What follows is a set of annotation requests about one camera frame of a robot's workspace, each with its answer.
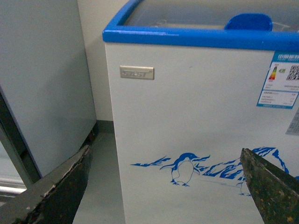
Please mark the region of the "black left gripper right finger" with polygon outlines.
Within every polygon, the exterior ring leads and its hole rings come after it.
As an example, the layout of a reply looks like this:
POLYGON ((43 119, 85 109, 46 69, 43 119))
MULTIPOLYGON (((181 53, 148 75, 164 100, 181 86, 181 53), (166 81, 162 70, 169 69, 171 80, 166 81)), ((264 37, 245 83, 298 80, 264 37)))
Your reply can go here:
POLYGON ((299 181, 248 148, 240 156, 246 185, 265 224, 299 222, 299 181))

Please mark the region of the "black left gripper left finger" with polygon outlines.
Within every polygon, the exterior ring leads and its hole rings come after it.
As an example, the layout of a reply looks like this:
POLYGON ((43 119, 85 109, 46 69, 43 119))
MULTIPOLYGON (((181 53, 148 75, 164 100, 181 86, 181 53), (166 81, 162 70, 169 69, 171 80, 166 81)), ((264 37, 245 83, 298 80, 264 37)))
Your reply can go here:
POLYGON ((88 184, 93 160, 86 145, 0 208, 2 224, 71 224, 88 184))

